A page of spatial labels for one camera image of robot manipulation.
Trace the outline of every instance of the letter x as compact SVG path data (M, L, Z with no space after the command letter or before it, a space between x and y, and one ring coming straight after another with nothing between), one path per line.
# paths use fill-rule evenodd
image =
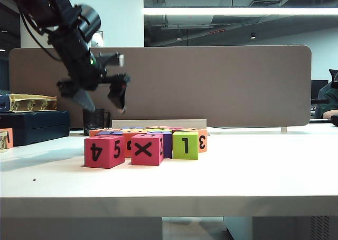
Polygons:
M148 142L145 146L141 146L138 143L135 143L135 146L138 148L138 150L135 152L135 155L139 155L141 152L144 152L145 154L147 154L149 157L152 156L152 154L147 150L147 148L149 148L152 145L151 142Z

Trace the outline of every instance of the ceiling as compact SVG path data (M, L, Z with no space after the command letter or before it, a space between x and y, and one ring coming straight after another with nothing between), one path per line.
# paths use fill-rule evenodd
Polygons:
M337 0L144 0L144 7L335 7ZM337 17L326 17L321 20L313 17L290 19L285 16L154 16L144 17L145 45L206 45L208 39L211 44L217 44L220 35L232 34L234 31L244 32L263 28L268 25L269 30L290 27L299 24L305 31L310 28L319 30L336 26ZM240 44L234 41L229 44Z
M20 47L20 16L16 11L14 2L0 0L0 59L8 60L9 52Z

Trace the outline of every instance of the floor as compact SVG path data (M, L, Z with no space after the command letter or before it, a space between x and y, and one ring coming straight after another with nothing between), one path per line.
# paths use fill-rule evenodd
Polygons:
M223 217L163 217L163 240L233 240Z

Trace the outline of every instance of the green block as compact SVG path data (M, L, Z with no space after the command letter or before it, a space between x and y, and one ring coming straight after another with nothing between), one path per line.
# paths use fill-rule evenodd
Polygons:
M173 134L173 159L199 158L199 133L176 131Z
M147 129L147 131L169 131L173 132L171 129L166 129L166 128L152 128L152 129Z

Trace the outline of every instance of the black printed numeral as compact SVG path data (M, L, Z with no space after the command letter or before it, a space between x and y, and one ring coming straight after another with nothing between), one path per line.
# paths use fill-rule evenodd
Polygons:
M205 136L200 136L200 149L204 149L205 145L203 144L205 140Z
M96 162L99 159L100 155L101 155L102 148L96 147L96 144L93 143L90 149L92 151L93 161Z
M189 153L188 138L182 138L182 141L184 141L184 152L188 154Z
M127 150L132 150L132 141L127 142Z
M114 158L118 158L121 153L121 149L119 146L117 146L120 143L120 140L115 141L115 150L117 150L117 154L114 154Z
M163 139L162 138L160 138L160 140L159 140L160 142L161 142L161 155L163 154Z

